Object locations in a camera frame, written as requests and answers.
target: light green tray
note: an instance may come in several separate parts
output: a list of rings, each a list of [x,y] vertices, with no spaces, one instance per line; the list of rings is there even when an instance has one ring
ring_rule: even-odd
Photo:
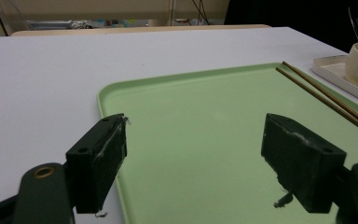
[[[128,157],[116,181],[128,224],[334,223],[308,214],[261,157],[267,113],[294,119],[358,162],[358,128],[260,64],[114,83],[98,94],[101,116],[124,113]],[[346,100],[358,111],[358,106]]]

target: white table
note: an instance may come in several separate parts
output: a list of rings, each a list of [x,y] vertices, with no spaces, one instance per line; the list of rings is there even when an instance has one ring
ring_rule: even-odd
[[[65,162],[100,119],[96,96],[109,83],[282,61],[313,75],[313,59],[340,54],[287,27],[1,37],[0,201],[17,194],[29,169]],[[76,223],[123,223],[115,187],[103,210],[106,218],[76,215]]]

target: white dish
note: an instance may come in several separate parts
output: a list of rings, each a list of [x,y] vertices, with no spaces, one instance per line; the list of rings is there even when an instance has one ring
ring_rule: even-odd
[[[358,98],[358,87],[345,77],[346,55],[313,60],[312,72]]]

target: copper rod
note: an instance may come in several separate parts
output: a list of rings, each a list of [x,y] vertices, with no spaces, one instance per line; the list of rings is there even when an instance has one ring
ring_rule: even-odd
[[[320,91],[323,95],[325,95],[327,98],[329,98],[331,101],[339,105],[342,109],[344,109],[346,112],[354,116],[356,119],[358,119],[358,113],[356,113],[354,110],[352,110],[350,107],[339,101],[336,97],[334,97],[332,94],[330,94],[328,91],[320,87],[318,84],[316,84],[314,81],[310,80],[308,77],[304,76],[298,69],[293,67],[287,62],[283,62],[284,65],[289,67],[292,71],[294,71],[296,74],[298,74],[300,77],[302,77],[304,80],[306,80],[312,87],[314,87],[316,90]]]
[[[320,100],[322,103],[329,106],[331,109],[336,111],[339,115],[341,115],[342,117],[344,117],[345,119],[347,119],[348,121],[350,121],[351,123],[353,123],[354,125],[356,125],[358,127],[358,119],[355,118],[354,116],[352,116],[351,114],[347,113],[340,106],[334,105],[333,103],[331,103],[331,101],[328,101],[326,98],[322,97],[322,95],[318,94],[317,92],[313,91],[311,88],[307,87],[306,85],[304,85],[297,79],[293,78],[292,76],[290,76],[289,74],[284,72],[281,68],[277,67],[276,70],[278,72],[280,72],[281,74],[283,74],[284,76],[286,76],[287,78],[289,78],[294,83],[296,83],[297,86],[301,87],[304,91],[307,91],[309,94],[314,96],[316,99]]]

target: clamp jaw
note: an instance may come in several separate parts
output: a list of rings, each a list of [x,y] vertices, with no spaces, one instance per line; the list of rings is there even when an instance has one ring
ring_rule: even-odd
[[[294,195],[309,213],[329,213],[335,203],[337,223],[358,223],[358,163],[344,167],[345,151],[295,120],[267,114],[261,155],[289,192],[275,207]]]
[[[127,156],[124,114],[100,119],[66,152],[66,163],[38,165],[26,172],[19,193],[0,202],[0,223],[75,223],[96,214]]]

